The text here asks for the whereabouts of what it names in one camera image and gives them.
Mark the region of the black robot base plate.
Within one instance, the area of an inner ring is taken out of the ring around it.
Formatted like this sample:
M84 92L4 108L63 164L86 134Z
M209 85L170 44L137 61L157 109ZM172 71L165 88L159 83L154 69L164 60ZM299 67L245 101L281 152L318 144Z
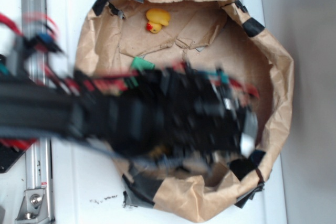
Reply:
M1 173L5 173L38 140L32 124L33 105L20 88L27 83L7 69L1 55Z

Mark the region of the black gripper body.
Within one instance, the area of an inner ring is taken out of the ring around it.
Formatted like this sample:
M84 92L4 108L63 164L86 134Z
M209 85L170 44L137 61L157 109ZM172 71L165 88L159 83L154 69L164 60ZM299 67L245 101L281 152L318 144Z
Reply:
M159 74L173 141L202 154L253 153L258 119L242 84L222 68L196 70L187 63L162 68Z

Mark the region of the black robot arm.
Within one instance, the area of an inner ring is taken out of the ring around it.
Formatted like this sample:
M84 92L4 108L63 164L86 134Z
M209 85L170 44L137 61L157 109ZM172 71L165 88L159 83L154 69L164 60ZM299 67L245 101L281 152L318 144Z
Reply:
M29 16L46 31L26 37L5 15L1 23L15 34L12 53L1 63L1 143L25 149L34 138L58 137L88 145L105 141L112 155L148 161L181 161L194 153L217 151L244 157L255 150L256 114L249 97L258 96L223 70L199 71L181 62L163 69L131 69L89 77L76 70L53 83L33 81L25 63L36 52L60 52L55 24Z

